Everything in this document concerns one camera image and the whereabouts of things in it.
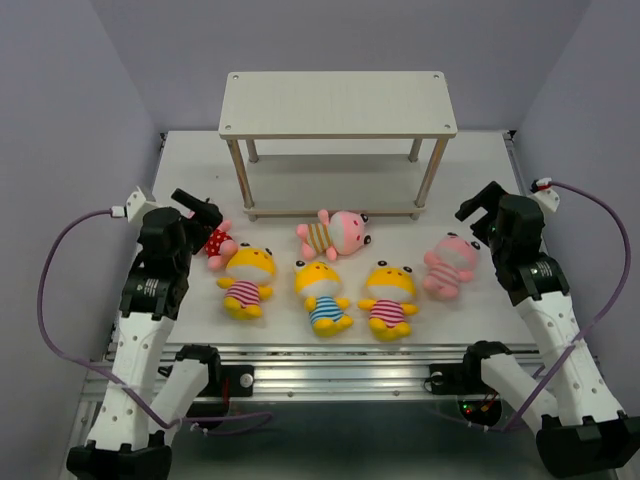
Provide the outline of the pink toy red polka-dot shirt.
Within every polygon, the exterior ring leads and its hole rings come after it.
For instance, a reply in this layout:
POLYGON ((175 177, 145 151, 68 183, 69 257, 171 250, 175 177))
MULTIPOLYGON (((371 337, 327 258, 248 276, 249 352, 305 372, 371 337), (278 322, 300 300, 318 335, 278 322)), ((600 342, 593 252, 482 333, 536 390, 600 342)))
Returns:
POLYGON ((232 221, 224 218, 198 252, 199 255, 207 257, 207 267, 211 271, 224 269, 238 251, 239 244, 230 234, 232 226, 232 221))

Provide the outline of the yellow toy blue striped shirt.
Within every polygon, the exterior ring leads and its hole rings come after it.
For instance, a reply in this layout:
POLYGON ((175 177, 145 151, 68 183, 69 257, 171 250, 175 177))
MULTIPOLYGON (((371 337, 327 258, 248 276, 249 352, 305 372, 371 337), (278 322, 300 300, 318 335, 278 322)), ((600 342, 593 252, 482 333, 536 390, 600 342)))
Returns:
POLYGON ((332 337, 353 326, 347 313, 351 302, 341 295, 341 277, 322 261, 297 260, 294 264, 294 290, 303 301, 313 332, 332 337))

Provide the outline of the pink toy orange striped shirt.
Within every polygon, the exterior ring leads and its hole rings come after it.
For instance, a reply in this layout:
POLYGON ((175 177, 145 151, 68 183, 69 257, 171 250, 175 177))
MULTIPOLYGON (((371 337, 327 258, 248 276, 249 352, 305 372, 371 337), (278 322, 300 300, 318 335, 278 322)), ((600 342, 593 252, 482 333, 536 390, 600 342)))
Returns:
POLYGON ((351 255, 371 243, 371 236, 366 233, 369 217, 364 213, 337 211, 330 215, 323 209, 317 217, 315 223, 302 223, 296 227, 303 260, 325 255, 328 260, 335 261, 339 256, 351 255))

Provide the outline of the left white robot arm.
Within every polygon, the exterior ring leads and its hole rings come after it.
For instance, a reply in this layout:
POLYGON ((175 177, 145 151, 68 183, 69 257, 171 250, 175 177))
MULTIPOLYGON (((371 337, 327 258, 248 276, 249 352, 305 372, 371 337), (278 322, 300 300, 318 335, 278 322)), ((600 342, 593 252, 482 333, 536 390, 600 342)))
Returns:
POLYGON ((101 409, 84 444, 69 451, 66 468, 78 479, 165 479, 173 439, 199 393, 215 392, 223 371, 218 350, 189 344, 179 350, 160 390, 160 361, 188 291, 191 260, 222 223, 218 207, 182 189, 172 199, 183 215, 142 191, 124 208, 141 223, 141 247, 122 290, 115 359, 101 409))

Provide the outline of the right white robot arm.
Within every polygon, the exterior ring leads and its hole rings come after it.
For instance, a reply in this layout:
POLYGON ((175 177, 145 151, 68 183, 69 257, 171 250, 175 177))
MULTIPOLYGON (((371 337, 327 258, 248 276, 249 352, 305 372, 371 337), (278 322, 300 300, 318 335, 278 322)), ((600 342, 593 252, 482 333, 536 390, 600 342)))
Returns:
POLYGON ((639 419, 611 393, 586 342, 604 315, 579 326, 568 280, 541 249, 545 215, 559 205, 557 186, 540 179, 522 196, 492 181, 455 216, 463 221, 484 209, 471 231, 489 248, 496 278, 544 363, 529 374, 504 344, 479 341, 467 348, 461 381, 496 392, 514 411, 500 432, 527 426, 546 470, 563 479, 624 467, 639 450, 639 419))

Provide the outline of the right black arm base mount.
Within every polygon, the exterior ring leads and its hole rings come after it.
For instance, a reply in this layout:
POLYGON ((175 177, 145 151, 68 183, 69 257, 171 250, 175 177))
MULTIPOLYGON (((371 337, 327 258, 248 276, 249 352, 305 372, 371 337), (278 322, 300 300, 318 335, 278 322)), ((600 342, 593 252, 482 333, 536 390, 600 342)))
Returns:
POLYGON ((423 385, 433 395, 465 395, 470 392, 462 363, 430 364, 423 385))

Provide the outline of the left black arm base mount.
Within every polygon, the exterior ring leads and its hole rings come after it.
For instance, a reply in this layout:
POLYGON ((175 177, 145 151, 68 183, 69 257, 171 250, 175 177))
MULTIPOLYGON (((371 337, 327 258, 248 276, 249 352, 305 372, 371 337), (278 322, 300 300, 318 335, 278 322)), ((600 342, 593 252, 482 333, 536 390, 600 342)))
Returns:
POLYGON ((164 382, 157 384, 157 397, 169 400, 229 400, 253 395, 254 368, 251 365, 223 365, 212 370, 210 373, 207 364, 190 360, 159 367, 158 372, 164 382))

